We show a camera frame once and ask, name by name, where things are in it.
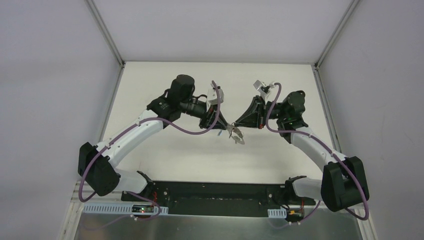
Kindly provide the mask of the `keyring with coloured key tags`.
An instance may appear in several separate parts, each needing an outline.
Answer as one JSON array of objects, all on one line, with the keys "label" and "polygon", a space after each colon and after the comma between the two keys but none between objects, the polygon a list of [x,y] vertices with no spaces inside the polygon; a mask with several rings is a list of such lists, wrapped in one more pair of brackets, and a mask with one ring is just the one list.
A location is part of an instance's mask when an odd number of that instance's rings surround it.
[{"label": "keyring with coloured key tags", "polygon": [[227,124],[224,130],[228,132],[228,138],[234,140],[235,144],[245,144],[244,134],[238,127],[233,124]]}]

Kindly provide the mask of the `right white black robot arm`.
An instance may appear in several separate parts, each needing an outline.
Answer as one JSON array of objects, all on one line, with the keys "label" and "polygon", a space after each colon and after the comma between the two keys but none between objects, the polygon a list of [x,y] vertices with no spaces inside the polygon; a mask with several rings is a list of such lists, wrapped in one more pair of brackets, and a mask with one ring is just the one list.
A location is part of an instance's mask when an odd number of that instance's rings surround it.
[{"label": "right white black robot arm", "polygon": [[324,202],[333,212],[363,204],[367,220],[370,198],[363,162],[356,156],[347,157],[328,147],[303,120],[305,92],[293,91],[280,103],[265,102],[255,96],[249,108],[235,121],[236,127],[269,128],[268,121],[276,120],[276,132],[289,144],[305,153],[321,170],[321,179],[306,176],[289,178],[285,182],[284,200],[296,205],[304,197]]}]

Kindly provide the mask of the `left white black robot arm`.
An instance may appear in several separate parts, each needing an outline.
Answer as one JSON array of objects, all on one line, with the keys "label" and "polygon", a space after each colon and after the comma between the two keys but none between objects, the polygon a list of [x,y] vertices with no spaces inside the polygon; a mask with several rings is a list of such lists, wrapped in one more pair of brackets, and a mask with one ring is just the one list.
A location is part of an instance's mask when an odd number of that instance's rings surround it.
[{"label": "left white black robot arm", "polygon": [[[194,96],[196,90],[193,77],[180,74],[162,95],[152,100],[146,109],[124,130],[96,144],[84,143],[79,149],[78,169],[81,176],[78,197],[81,202],[83,187],[87,183],[95,195],[106,196],[114,190],[132,192],[140,202],[152,198],[153,189],[147,177],[140,172],[119,169],[120,162],[143,141],[168,126],[189,134],[203,135],[217,128],[221,115],[224,92],[215,82],[205,95],[206,101]],[[174,122],[181,114],[198,118],[201,131],[186,130]]]}]

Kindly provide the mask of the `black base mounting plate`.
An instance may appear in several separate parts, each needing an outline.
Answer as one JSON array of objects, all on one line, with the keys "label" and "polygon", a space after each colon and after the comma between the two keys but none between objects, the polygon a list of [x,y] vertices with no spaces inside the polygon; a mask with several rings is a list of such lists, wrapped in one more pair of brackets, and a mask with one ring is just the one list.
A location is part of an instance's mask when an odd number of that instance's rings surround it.
[{"label": "black base mounting plate", "polygon": [[140,196],[154,200],[170,215],[268,217],[269,210],[289,205],[314,206],[284,184],[159,181],[149,183]]}]

